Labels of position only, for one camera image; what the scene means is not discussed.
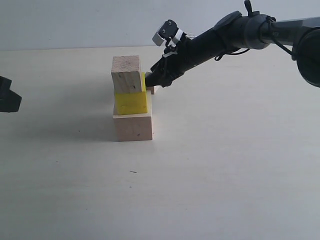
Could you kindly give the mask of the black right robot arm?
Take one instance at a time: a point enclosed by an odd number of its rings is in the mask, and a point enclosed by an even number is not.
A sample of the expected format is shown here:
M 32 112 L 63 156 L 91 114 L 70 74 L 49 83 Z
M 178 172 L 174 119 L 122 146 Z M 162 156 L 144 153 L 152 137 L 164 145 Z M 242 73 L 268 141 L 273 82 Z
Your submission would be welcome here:
M 165 43 L 165 49 L 145 77 L 147 87 L 168 87 L 185 72 L 208 60 L 219 61 L 225 55 L 237 55 L 240 49 L 262 50 L 271 44 L 291 56 L 307 83 L 320 85 L 319 17 L 276 21 L 259 11 L 247 16 L 234 11 L 194 38 L 168 19 L 152 40 L 157 46 Z

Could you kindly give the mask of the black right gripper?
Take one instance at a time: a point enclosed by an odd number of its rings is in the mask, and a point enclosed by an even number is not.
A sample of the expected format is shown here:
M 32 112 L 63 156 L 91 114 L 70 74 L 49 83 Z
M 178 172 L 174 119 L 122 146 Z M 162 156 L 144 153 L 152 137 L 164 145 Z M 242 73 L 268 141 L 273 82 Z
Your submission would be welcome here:
M 146 87 L 169 87 L 188 70 L 196 67 L 197 45 L 194 41 L 178 42 L 165 47 L 163 55 L 145 74 Z

